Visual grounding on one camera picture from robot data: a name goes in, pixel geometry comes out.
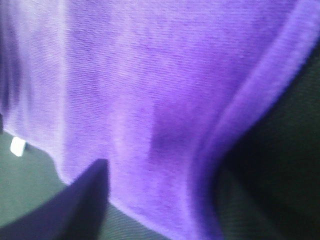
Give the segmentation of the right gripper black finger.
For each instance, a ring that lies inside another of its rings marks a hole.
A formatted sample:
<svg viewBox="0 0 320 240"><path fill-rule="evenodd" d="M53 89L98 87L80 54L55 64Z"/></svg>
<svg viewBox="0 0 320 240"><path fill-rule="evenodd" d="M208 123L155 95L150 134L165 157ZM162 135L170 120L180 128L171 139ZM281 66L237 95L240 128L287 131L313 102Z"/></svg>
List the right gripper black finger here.
<svg viewBox="0 0 320 240"><path fill-rule="evenodd" d="M108 162L98 159L52 199L0 229L2 240L96 240L109 195Z"/></svg>

